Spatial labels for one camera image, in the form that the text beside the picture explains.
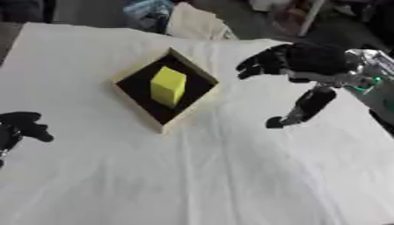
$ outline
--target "black gloved hand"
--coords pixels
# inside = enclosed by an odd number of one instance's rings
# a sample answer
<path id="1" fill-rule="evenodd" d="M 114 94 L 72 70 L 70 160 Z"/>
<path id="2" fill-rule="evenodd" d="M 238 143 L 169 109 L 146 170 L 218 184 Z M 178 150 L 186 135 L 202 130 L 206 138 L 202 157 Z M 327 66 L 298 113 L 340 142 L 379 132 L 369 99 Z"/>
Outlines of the black gloved hand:
<path id="1" fill-rule="evenodd" d="M 271 47 L 237 66 L 240 79 L 260 74 L 279 75 L 281 69 L 333 76 L 347 73 L 352 68 L 347 63 L 344 49 L 307 43 Z"/>
<path id="2" fill-rule="evenodd" d="M 47 125 L 35 123 L 41 115 L 36 112 L 10 112 L 0 114 L 0 158 L 15 147 L 23 136 L 42 142 L 51 142 L 54 137 L 47 132 Z M 0 159 L 0 168 L 4 161 Z"/>
<path id="3" fill-rule="evenodd" d="M 23 136 L 42 142 L 51 142 L 54 137 L 47 132 L 47 125 L 35 123 L 41 118 L 36 112 L 10 112 L 0 114 L 0 122 L 15 127 Z"/>

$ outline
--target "yellow sponge cube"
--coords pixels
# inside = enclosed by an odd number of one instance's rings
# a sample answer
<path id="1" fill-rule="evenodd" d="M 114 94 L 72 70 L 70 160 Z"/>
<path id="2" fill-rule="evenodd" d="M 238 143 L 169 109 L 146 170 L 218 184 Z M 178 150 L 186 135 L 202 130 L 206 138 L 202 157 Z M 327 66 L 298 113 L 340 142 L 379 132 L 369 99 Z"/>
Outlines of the yellow sponge cube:
<path id="1" fill-rule="evenodd" d="M 186 75 L 162 67 L 150 81 L 150 96 L 158 103 L 173 108 L 185 93 Z"/>

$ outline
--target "floor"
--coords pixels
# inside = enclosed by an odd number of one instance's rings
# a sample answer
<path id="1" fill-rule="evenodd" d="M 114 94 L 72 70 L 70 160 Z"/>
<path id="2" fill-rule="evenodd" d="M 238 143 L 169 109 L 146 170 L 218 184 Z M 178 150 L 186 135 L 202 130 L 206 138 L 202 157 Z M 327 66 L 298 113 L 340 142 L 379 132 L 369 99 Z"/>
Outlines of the floor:
<path id="1" fill-rule="evenodd" d="M 123 27 L 122 5 L 127 0 L 58 0 L 56 21 L 73 25 Z M 243 40 L 271 38 L 298 41 L 271 26 L 265 13 L 253 11 L 247 0 L 193 0 L 195 7 L 211 11 Z M 372 44 L 384 45 L 363 25 L 344 16 L 326 18 L 317 23 L 301 41 L 333 44 L 344 48 Z"/>

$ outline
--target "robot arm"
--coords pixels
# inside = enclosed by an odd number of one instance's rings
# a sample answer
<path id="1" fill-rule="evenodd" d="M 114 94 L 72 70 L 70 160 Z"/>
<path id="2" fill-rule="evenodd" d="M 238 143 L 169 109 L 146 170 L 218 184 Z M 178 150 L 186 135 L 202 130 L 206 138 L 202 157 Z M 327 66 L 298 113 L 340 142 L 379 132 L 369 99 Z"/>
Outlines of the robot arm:
<path id="1" fill-rule="evenodd" d="M 282 128 L 313 118 L 336 98 L 332 88 L 372 87 L 375 77 L 369 76 L 367 70 L 376 74 L 376 60 L 370 60 L 369 57 L 367 62 L 365 59 L 365 54 L 371 51 L 374 50 L 344 51 L 306 43 L 280 45 L 241 62 L 237 67 L 238 77 L 246 79 L 261 74 L 287 75 L 292 83 L 317 83 L 296 101 L 287 116 L 273 117 L 266 123 L 268 128 Z"/>

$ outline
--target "white tablecloth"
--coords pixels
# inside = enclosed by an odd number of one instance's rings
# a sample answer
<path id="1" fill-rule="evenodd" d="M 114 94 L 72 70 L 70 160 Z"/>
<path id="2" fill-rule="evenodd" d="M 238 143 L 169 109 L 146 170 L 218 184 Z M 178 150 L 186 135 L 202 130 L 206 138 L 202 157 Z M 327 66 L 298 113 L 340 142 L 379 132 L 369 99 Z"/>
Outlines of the white tablecloth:
<path id="1" fill-rule="evenodd" d="M 128 29 L 29 24 L 0 68 L 1 113 L 43 114 L 0 170 L 1 225 L 381 225 L 394 221 L 393 140 L 345 91 L 315 119 L 265 128 L 312 84 L 237 80 L 279 42 L 180 40 Z M 175 47 L 219 96 L 156 134 L 108 79 Z"/>

